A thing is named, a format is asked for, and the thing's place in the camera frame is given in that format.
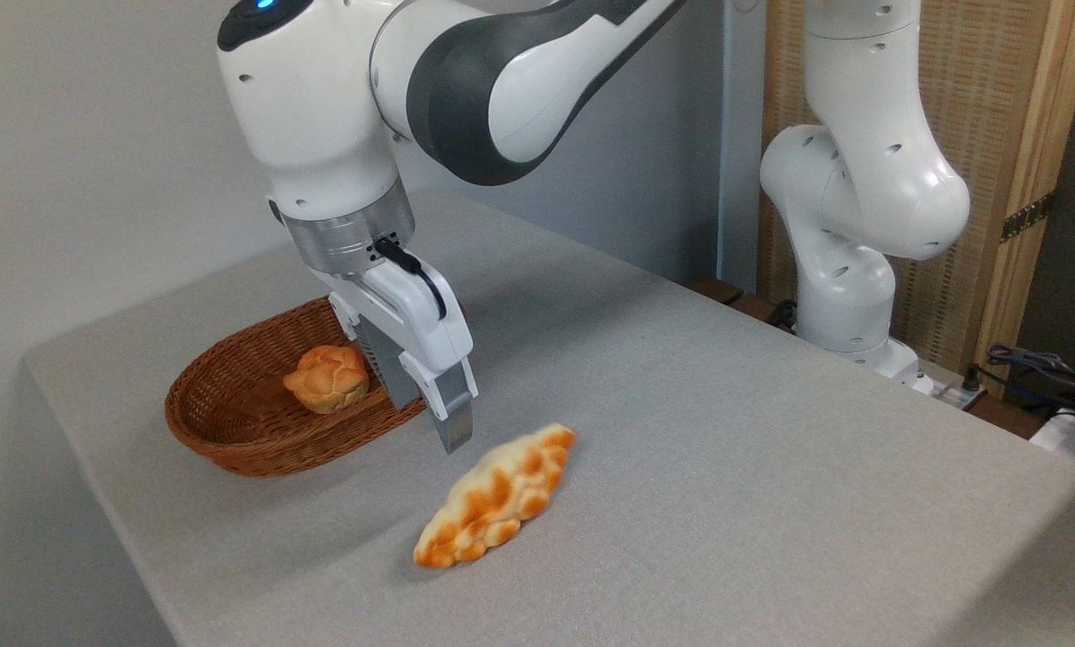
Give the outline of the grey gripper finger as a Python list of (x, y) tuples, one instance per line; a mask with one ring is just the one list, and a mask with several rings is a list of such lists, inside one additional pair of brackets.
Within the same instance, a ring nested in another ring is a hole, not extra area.
[(369, 366), (376, 373), (395, 409), (405, 409), (410, 402), (417, 400), (420, 392), (418, 385), (399, 361), (402, 349), (375, 324), (366, 319), (366, 316), (354, 313), (340, 294), (331, 292), (328, 298), (339, 324), (347, 336), (360, 345)]
[(475, 431), (473, 401), (479, 394), (469, 360), (462, 358), (454, 366), (438, 372), (411, 353), (401, 353), (398, 359), (425, 398), (443, 449), (448, 455), (459, 450)]

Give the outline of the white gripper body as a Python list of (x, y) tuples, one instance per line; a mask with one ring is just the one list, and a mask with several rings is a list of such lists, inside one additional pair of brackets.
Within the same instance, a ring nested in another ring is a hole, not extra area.
[(473, 343), (448, 282), (428, 263), (422, 273), (436, 291), (392, 261), (345, 278), (319, 271), (318, 278), (331, 288), (332, 307), (352, 341), (364, 318), (420, 365), (442, 374), (465, 361)]

